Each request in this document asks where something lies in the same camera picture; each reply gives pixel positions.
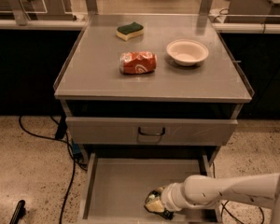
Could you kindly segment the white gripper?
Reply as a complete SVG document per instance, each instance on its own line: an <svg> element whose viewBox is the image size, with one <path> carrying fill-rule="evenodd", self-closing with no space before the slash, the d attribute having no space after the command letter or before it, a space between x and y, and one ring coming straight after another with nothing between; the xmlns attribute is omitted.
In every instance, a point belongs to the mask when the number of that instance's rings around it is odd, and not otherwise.
<svg viewBox="0 0 280 224"><path fill-rule="evenodd" d="M185 183L173 183L165 187L161 193L161 200L156 199L148 201L145 208L148 212L162 213L164 207L171 212L181 211L189 208L189 199L187 191L189 186Z"/></svg>

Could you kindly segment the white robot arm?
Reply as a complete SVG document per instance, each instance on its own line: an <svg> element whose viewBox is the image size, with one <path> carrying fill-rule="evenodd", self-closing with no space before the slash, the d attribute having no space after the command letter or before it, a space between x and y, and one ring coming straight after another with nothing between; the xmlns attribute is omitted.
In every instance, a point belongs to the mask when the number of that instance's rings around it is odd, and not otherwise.
<svg viewBox="0 0 280 224"><path fill-rule="evenodd" d="M270 224L280 224L280 173L232 178L191 175L181 183L152 190L145 208L171 220L175 212L204 209L221 200L271 208Z"/></svg>

